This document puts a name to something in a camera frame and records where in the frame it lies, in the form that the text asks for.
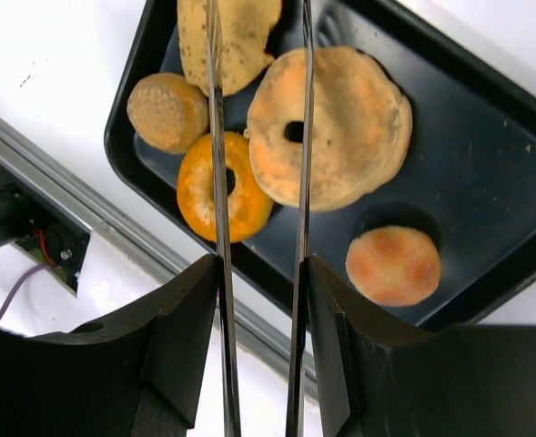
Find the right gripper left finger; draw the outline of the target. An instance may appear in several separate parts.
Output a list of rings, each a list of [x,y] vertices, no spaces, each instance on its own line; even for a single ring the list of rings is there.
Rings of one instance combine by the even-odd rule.
[[[205,255],[75,330],[0,330],[0,436],[183,436],[195,425],[217,295]]]

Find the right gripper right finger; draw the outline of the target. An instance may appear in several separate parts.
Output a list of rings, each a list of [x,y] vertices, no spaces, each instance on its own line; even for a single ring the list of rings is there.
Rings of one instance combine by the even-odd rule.
[[[327,436],[536,436],[536,326],[401,320],[308,260]]]

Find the metal tongs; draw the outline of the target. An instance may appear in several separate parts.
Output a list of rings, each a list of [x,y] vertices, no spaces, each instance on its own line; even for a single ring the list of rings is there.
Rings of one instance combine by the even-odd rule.
[[[232,264],[228,220],[228,191],[226,150],[221,86],[221,21],[216,1],[208,1],[207,11],[207,72],[209,82],[209,120],[213,153],[213,189],[216,215],[217,258],[222,273],[218,282],[218,303],[222,340],[222,381],[224,406],[224,434],[241,434],[238,393],[237,348],[235,312],[232,286]],[[304,396],[306,330],[308,320],[308,231],[309,189],[312,156],[314,108],[314,44],[311,3],[302,3],[303,40],[306,55],[304,91],[304,120],[302,164],[298,198],[298,231],[296,246],[295,281],[292,304],[291,351],[288,373],[287,436],[304,434]]]

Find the speckled oval bread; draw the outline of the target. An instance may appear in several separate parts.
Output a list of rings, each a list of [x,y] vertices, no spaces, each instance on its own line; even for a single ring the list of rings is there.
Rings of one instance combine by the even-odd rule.
[[[279,0],[223,0],[217,3],[221,26],[221,83],[232,96],[247,87],[275,58],[266,52],[268,37],[282,14]],[[207,3],[177,3],[180,59],[186,81],[209,95]]]

